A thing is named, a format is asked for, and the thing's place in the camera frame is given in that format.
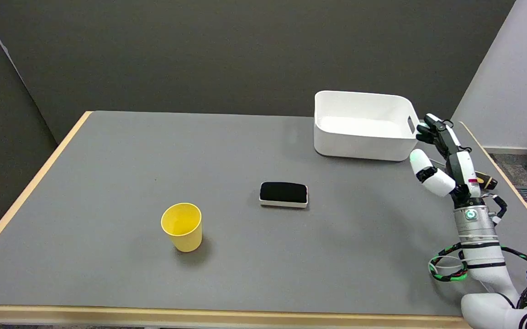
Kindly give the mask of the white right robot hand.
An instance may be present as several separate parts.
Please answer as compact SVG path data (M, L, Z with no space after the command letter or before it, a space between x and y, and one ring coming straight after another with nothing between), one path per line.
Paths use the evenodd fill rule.
M474 203L482 192L470 147L459 142L453 123L433 114L426 114L424 122L416 126L416 139L432 144L445 160L445 169L433 165L426 152L412 150L409 156L412 171L427 190L437 196L450 195L456 208Z

